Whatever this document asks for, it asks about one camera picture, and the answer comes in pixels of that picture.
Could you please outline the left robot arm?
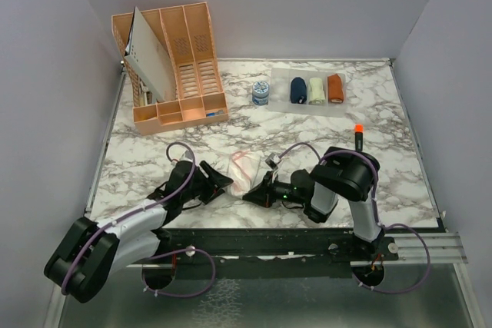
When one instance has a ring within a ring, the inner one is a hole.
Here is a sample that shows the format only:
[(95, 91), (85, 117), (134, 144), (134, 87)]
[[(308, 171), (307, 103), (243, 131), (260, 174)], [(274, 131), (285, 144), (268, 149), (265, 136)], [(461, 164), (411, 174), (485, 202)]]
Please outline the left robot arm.
[(78, 218), (48, 259), (43, 274), (64, 294), (86, 303), (110, 275), (138, 260), (165, 260), (170, 244), (157, 235), (192, 200), (208, 204), (233, 180), (206, 161), (179, 161), (169, 178), (140, 204), (117, 216), (94, 221)]

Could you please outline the white pink underwear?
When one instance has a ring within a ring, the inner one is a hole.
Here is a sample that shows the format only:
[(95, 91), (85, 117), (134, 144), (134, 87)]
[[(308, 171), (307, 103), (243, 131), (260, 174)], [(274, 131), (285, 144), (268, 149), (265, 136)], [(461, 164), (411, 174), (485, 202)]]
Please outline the white pink underwear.
[(228, 162), (227, 176), (233, 180), (228, 187), (232, 197), (240, 198), (252, 189), (260, 167), (260, 155), (253, 151), (236, 151)]

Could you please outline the navy blue underwear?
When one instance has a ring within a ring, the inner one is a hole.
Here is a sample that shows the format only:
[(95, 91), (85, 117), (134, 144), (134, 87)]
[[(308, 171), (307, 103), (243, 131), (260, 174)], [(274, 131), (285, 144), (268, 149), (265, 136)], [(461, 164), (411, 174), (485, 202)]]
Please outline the navy blue underwear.
[(292, 104), (304, 104), (308, 98), (307, 85), (301, 77), (291, 81), (290, 101)]

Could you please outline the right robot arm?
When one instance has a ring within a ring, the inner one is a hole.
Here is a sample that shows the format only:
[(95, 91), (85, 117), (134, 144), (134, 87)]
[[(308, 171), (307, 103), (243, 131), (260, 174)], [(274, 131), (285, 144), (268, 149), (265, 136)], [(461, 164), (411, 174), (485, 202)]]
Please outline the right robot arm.
[(379, 162), (369, 154), (329, 147), (311, 171), (296, 170), (286, 183), (272, 169), (242, 199), (265, 208), (275, 202), (294, 203), (303, 207), (311, 221), (321, 224), (343, 197), (354, 225), (352, 249), (359, 258), (369, 260), (380, 252), (384, 237), (375, 200), (379, 169)]

